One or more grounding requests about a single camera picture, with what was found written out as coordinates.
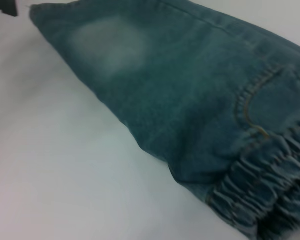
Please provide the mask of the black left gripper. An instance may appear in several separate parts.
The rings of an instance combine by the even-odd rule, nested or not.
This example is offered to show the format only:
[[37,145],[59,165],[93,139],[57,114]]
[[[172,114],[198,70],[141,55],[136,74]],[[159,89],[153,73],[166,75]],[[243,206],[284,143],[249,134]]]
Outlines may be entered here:
[[15,0],[0,0],[0,11],[8,16],[17,17],[18,10]]

